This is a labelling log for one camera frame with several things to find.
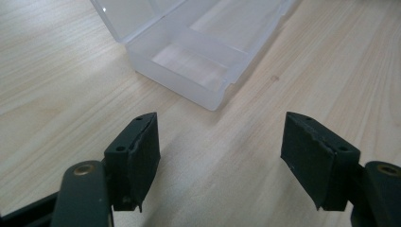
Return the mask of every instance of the wooden table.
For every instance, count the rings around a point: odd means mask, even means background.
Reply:
[[[90,1],[0,8],[0,207],[101,160],[157,112],[162,160],[144,212],[116,226],[350,226],[316,211],[280,159],[285,114],[306,114],[372,160],[401,166],[401,1],[304,0],[215,112],[135,73]]]

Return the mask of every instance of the table surface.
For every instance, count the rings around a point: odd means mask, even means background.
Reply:
[[[60,188],[157,112],[162,159],[144,212],[116,226],[350,226],[316,211],[280,159],[286,112],[309,115],[372,160],[401,166],[401,1],[304,0],[215,112],[131,68],[90,1],[0,8],[0,207]]]

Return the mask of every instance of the clear plastic container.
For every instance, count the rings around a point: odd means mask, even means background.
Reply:
[[[294,0],[91,0],[133,68],[215,110]]]

